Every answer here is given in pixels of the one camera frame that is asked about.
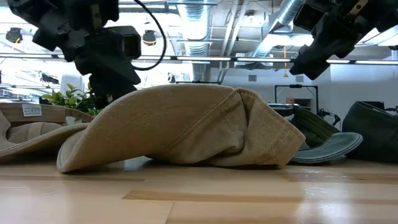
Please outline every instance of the white label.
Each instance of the white label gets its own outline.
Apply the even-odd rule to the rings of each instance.
[[[42,115],[42,107],[40,105],[23,104],[22,111],[24,112],[24,117]]]

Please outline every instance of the wooden table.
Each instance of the wooden table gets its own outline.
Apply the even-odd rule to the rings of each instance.
[[[398,223],[398,166],[175,167],[132,159],[73,175],[0,165],[1,224]]]

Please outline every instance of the beige fabric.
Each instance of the beige fabric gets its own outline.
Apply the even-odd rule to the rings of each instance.
[[[62,127],[57,123],[64,123],[65,116],[70,114],[85,121],[93,119],[80,111],[67,112],[69,109],[61,106],[41,105],[41,107],[42,116],[24,117],[22,103],[0,103],[0,157],[37,151],[57,152],[68,137],[88,126],[88,124],[74,124]],[[28,124],[12,128],[11,122]]]
[[[174,164],[282,166],[305,140],[255,92],[218,85],[135,91],[110,104],[88,125],[57,128],[21,144],[10,142],[10,136],[7,141],[9,126],[3,125],[4,119],[0,122],[0,157],[63,143],[57,159],[60,172],[139,156]]]

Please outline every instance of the white wall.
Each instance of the white wall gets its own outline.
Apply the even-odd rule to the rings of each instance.
[[[386,65],[332,65],[330,112],[344,119],[355,101],[398,105],[398,69]]]
[[[213,69],[212,79],[218,76],[218,69]],[[223,85],[245,87],[257,91],[266,102],[273,103],[274,86],[296,84],[295,76],[279,70],[228,70]],[[257,75],[257,82],[249,82],[248,75]],[[319,108],[337,114],[342,120],[355,101],[383,101],[386,108],[398,105],[398,67],[387,65],[332,65],[316,80],[304,78],[302,85],[318,85]],[[315,97],[306,89],[285,88],[278,96],[278,103],[283,103],[288,96],[311,99],[315,107]]]
[[[289,77],[285,78],[285,70],[279,70],[275,72],[274,70],[247,71],[244,69],[229,69],[224,78],[223,85],[228,85],[235,88],[243,87],[254,90],[258,92],[266,102],[269,103],[275,102],[275,85],[312,85],[312,81],[307,77],[304,77],[303,83],[296,83],[295,76],[291,75],[289,71],[287,71],[287,73]],[[257,75],[257,81],[249,82],[248,75]],[[215,81],[217,76],[218,69],[212,68],[212,80]],[[310,90],[315,94],[315,90],[313,88],[310,88]],[[315,106],[315,97],[305,88],[290,89],[279,87],[278,92],[278,103],[284,103],[288,96],[293,96],[295,98],[311,99],[313,101],[312,105]]]

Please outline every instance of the air duct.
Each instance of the air duct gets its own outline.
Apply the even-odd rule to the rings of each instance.
[[[265,33],[265,37],[263,37],[264,40],[259,44],[257,49],[252,52],[251,57],[266,57],[268,55],[273,48],[273,46],[268,44],[267,35],[269,32],[289,25],[303,3],[304,0],[284,0],[282,2],[276,20],[271,23],[267,22],[263,27],[263,32]]]
[[[210,6],[186,4],[178,5],[177,8],[183,22],[183,37],[187,40],[193,40],[193,42],[185,43],[187,55],[194,57],[208,56],[209,44],[194,41],[209,39]],[[192,81],[210,81],[210,64],[193,64]]]
[[[145,2],[144,4],[151,13],[178,14],[177,7],[170,5],[167,1]],[[147,13],[140,5],[132,1],[119,1],[119,12]]]

